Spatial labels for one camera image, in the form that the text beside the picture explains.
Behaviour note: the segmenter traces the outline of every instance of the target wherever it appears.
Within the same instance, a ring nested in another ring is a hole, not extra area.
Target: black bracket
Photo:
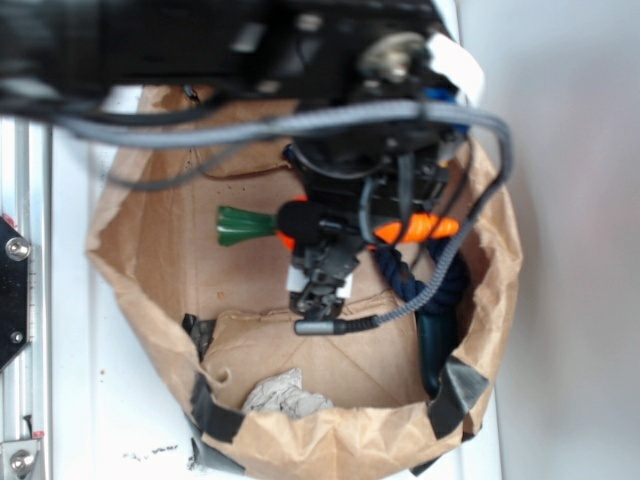
[[[0,371],[28,341],[29,243],[0,218]]]

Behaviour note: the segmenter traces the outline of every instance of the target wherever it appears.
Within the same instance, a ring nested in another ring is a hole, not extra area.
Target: crumpled paper
[[[266,378],[256,385],[242,407],[249,412],[282,412],[293,419],[333,408],[333,402],[319,393],[302,389],[302,370],[292,368]]]

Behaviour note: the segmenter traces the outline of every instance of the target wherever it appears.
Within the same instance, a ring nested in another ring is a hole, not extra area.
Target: stain
[[[123,453],[122,458],[130,458],[131,460],[135,460],[136,462],[142,462],[140,457],[135,453]]]
[[[170,452],[171,450],[176,450],[178,448],[177,445],[170,445],[168,447],[160,447],[160,448],[156,448],[155,450],[151,450],[151,453],[153,453],[154,455],[157,455],[160,452]]]

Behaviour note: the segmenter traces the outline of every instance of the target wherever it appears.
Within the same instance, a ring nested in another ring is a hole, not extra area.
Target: cable connector
[[[294,330],[298,335],[344,335],[363,332],[378,327],[373,316],[358,320],[298,320]]]

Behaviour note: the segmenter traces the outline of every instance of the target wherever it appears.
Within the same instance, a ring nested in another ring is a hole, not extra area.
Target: black cable
[[[198,165],[196,168],[189,170],[185,173],[182,173],[180,175],[176,175],[173,178],[168,178],[166,180],[139,182],[139,181],[127,180],[125,178],[118,177],[113,173],[108,173],[107,181],[113,185],[117,185],[119,187],[128,188],[128,189],[139,191],[139,192],[157,192],[160,190],[175,188],[206,173],[209,169],[219,165],[223,161],[227,160],[229,157],[232,157],[233,155],[238,153],[240,150],[245,148],[249,143],[250,142],[230,145],[226,147],[224,150],[222,150],[221,152],[218,152],[212,155],[211,157],[209,157],[207,160],[205,160],[203,163]]]
[[[75,114],[75,117],[79,116],[94,123],[115,127],[169,127],[181,123],[195,122],[213,115],[227,102],[227,95],[215,93],[192,108],[175,112],[123,114],[90,111]]]
[[[402,241],[409,225],[411,223],[411,215],[413,213],[413,174],[415,168],[415,155],[408,153],[398,157],[398,214],[400,216],[400,232],[390,245],[396,248],[396,245]]]
[[[369,245],[380,246],[381,242],[377,239],[373,227],[371,226],[371,199],[373,194],[380,185],[380,179],[377,177],[367,177],[364,180],[364,187],[360,194],[360,202],[358,204],[358,223],[360,227],[360,236]]]
[[[471,168],[473,166],[473,162],[475,160],[475,153],[474,153],[473,142],[471,142],[471,140],[469,139],[468,135],[466,136],[466,142],[469,144],[469,146],[471,148],[471,155],[470,155],[470,159],[469,159],[469,164],[466,165],[463,168],[463,170],[462,170],[462,178],[460,178],[460,181],[458,182],[458,185],[456,186],[456,189],[453,192],[453,195],[447,201],[445,207],[442,209],[442,212],[436,214],[436,215],[438,215],[438,220],[429,229],[429,233],[427,233],[427,236],[426,236],[425,240],[422,241],[420,243],[420,245],[418,246],[418,252],[417,252],[415,258],[413,259],[413,261],[411,262],[411,265],[409,267],[409,271],[410,272],[413,272],[416,269],[416,267],[418,265],[418,262],[420,262],[420,258],[422,257],[422,255],[426,254],[426,252],[427,252],[427,244],[429,243],[429,241],[431,241],[431,239],[433,237],[433,234],[438,230],[438,227],[443,222],[443,220],[449,215],[449,213],[453,209],[454,205],[456,203],[458,203],[458,200],[460,199],[460,196],[464,192],[464,188],[467,186],[467,183],[469,182],[469,172],[471,171]]]

